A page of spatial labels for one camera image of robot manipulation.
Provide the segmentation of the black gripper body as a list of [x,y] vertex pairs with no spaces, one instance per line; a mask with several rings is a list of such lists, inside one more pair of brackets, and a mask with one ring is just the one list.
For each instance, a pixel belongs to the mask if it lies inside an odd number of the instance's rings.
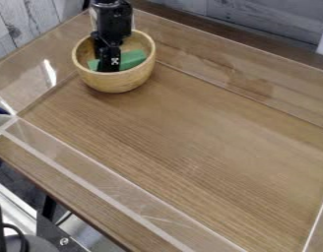
[[120,46],[131,36],[132,6],[126,0],[93,0],[96,30],[91,33],[96,48]]

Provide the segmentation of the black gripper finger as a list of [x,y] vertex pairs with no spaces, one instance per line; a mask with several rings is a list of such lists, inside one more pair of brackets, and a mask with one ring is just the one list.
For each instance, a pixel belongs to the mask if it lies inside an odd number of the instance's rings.
[[122,50],[118,46],[103,47],[99,52],[99,72],[118,72],[122,65]]

